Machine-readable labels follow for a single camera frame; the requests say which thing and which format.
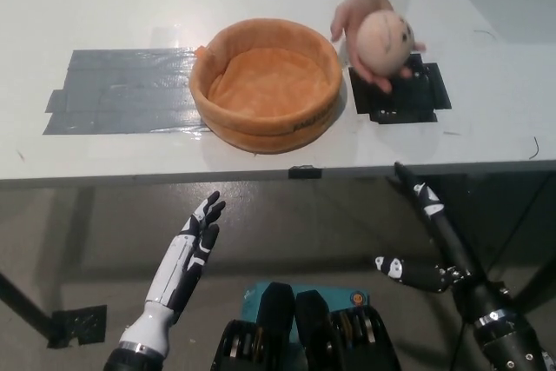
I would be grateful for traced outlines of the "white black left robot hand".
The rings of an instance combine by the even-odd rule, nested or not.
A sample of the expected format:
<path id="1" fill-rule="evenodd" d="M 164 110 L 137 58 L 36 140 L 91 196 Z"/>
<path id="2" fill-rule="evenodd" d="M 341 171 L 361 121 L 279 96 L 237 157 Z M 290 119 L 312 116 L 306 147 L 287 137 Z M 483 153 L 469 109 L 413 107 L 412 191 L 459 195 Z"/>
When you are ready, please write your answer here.
<path id="1" fill-rule="evenodd" d="M 213 192 L 174 236 L 151 282 L 143 312 L 123 332 L 118 347 L 166 358 L 169 330 L 187 306 L 219 235 L 216 221 L 226 203 Z"/>

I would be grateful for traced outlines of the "person's bare hand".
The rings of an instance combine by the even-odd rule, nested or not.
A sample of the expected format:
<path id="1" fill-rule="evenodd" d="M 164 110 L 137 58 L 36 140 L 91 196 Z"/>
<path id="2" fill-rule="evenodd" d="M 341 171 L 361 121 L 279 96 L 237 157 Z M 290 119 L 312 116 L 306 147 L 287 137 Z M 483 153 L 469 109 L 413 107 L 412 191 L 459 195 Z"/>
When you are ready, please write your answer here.
<path id="1" fill-rule="evenodd" d="M 359 77 L 367 83 L 375 84 L 383 92 L 392 92 L 392 84 L 387 77 L 375 74 L 360 59 L 357 51 L 357 35 L 366 17 L 379 10 L 394 11 L 389 0 L 344 0 L 334 13 L 330 31 L 331 40 L 337 42 L 342 35 L 346 39 L 349 63 Z"/>

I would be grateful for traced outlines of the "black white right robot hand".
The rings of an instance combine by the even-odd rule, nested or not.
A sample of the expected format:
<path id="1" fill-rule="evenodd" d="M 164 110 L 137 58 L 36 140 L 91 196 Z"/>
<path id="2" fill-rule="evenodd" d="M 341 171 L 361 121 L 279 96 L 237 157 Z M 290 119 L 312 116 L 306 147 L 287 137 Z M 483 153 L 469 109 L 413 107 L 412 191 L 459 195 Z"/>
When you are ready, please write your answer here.
<path id="1" fill-rule="evenodd" d="M 458 312 L 466 323 L 477 329 L 500 328 L 513 332 L 520 321 L 519 313 L 510 299 L 487 278 L 466 239 L 449 220 L 445 204 L 426 181 L 402 163 L 394 164 L 394 173 L 440 250 L 443 263 L 431 267 L 384 255 L 374 259 L 376 269 L 391 280 L 412 288 L 433 293 L 450 288 Z"/>

